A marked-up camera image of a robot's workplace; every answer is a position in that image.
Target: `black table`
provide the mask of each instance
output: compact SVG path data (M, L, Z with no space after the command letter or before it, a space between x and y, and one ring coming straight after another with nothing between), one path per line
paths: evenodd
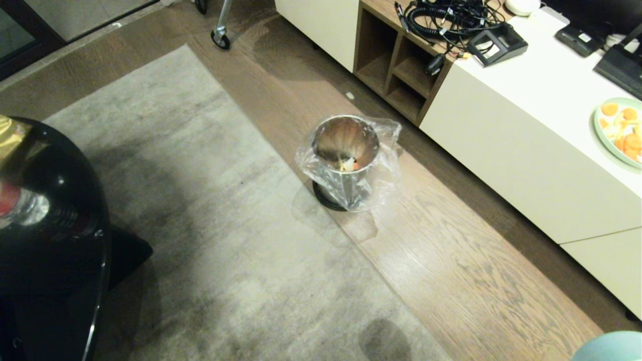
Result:
M0 229L2 361L90 360L108 289L152 255L142 239L110 224L101 184L64 135L36 121L0 179L72 205L91 233L52 241L38 225Z

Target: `wooden floor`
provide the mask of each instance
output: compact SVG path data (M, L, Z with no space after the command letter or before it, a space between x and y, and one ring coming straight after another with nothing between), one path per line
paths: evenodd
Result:
M567 360L603 331L642 330L538 228L313 50L270 0L236 0L232 49L214 46L220 3L205 17L175 4L66 55L0 92L0 114L44 119L187 43L301 179L293 155L321 117L361 112L404 125L398 202L333 216L454 359Z

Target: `white cabinet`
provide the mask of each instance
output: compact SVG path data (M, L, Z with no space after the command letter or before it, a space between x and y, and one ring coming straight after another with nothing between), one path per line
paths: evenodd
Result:
M352 72L359 0L275 0L277 11Z
M562 248L642 319L642 228Z
M534 101L545 103L542 96ZM553 120L578 120L578 129L590 141L591 108L586 113L586 117ZM636 192L457 62L420 129L557 243L642 226L642 204ZM595 152L602 147L592 146ZM619 160L605 158L604 162L618 165Z
M420 129L642 317L642 172L601 144L593 111L632 96L526 19L525 54L457 60Z

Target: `chair wheel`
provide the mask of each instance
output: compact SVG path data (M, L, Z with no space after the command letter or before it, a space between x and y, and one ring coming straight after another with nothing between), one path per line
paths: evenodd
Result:
M223 35L221 37L221 41L218 42L216 41L216 34L214 33L214 30L212 30L212 33L209 35L212 38L212 41L221 49L228 50L230 48L230 39L227 38L227 35Z
M206 0L194 0L194 4L196 4L196 9L198 10L198 12L205 15L205 13L207 12Z

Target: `bottle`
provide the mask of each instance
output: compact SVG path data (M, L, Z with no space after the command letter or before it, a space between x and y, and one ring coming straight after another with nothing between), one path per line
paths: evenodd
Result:
M44 195L0 181L0 229L10 224L34 225L49 213Z

